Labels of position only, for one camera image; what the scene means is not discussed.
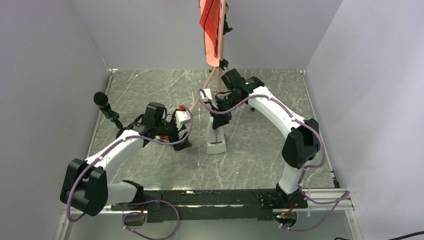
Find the pink tripod music stand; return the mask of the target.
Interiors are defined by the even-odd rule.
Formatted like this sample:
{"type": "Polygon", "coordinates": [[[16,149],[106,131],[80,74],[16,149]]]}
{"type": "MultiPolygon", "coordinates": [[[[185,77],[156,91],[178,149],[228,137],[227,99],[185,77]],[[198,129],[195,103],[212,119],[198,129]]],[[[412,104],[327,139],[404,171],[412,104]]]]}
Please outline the pink tripod music stand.
{"type": "Polygon", "coordinates": [[[218,81],[217,81],[217,92],[220,92],[222,89],[222,80],[221,77],[223,75],[223,72],[225,70],[230,70],[228,61],[224,58],[224,51],[225,51],[225,35],[229,32],[231,32],[233,29],[229,27],[228,21],[227,21],[227,13],[229,11],[228,4],[225,0],[220,0],[221,2],[221,10],[220,10],[220,25],[218,29],[218,55],[213,56],[212,52],[206,53],[206,46],[205,46],[205,34],[203,31],[203,38],[204,38],[204,54],[206,56],[206,62],[210,66],[209,68],[209,76],[207,77],[207,80],[205,84],[203,85],[203,88],[205,89],[208,87],[210,81],[212,80],[213,76],[215,74],[218,75],[218,81]]]}

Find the red sheet music folder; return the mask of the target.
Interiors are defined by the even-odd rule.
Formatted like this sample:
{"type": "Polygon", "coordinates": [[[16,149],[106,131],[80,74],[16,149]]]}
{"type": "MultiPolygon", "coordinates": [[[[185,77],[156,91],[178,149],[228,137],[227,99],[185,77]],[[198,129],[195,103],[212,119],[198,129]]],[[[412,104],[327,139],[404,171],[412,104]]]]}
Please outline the red sheet music folder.
{"type": "Polygon", "coordinates": [[[201,15],[199,24],[205,34],[205,52],[218,56],[219,47],[219,26],[221,1],[220,0],[200,0],[201,15]]]}

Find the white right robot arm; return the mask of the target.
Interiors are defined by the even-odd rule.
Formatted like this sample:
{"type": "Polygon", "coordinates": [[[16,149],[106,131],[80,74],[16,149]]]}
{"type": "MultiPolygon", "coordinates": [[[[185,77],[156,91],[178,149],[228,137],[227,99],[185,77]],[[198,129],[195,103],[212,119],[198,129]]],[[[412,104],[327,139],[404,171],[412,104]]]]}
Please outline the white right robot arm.
{"type": "Polygon", "coordinates": [[[319,124],[314,118],[306,119],[277,99],[265,83],[252,76],[244,78],[236,69],[221,77],[227,91],[213,94],[210,89],[198,90],[199,102],[208,107],[214,130],[227,125],[232,111],[242,104],[250,105],[265,116],[281,132],[284,142],[281,156],[284,160],[282,177],[276,185],[276,202],[288,208],[295,202],[308,162],[321,150],[319,124]]]}

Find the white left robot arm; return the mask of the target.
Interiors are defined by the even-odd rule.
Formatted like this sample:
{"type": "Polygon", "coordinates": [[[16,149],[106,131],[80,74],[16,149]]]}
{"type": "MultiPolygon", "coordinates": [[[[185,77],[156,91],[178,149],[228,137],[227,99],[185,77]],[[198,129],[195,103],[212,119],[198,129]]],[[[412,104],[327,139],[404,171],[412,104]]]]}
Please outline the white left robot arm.
{"type": "Polygon", "coordinates": [[[60,201],[66,205],[70,222],[71,209],[82,215],[96,216],[105,206],[125,204],[131,210],[139,209],[145,201],[144,187],[130,180],[110,183],[126,159],[148,143],[168,145],[175,151],[191,147],[188,137],[193,128],[192,112],[182,105],[166,120],[166,107],[150,102],[143,114],[119,130],[117,138],[98,153],[81,160],[73,159],[67,166],[60,201]]]}

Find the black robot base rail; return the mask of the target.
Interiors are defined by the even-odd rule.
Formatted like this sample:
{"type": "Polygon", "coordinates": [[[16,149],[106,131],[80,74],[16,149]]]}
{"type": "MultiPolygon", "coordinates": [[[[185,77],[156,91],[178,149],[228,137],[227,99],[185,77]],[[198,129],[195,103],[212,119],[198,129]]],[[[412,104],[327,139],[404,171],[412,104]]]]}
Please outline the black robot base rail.
{"type": "Polygon", "coordinates": [[[147,212],[148,223],[175,220],[256,219],[272,221],[274,215],[291,208],[303,210],[307,201],[298,192],[287,195],[265,189],[144,190],[134,204],[116,203],[112,211],[147,212]]]}

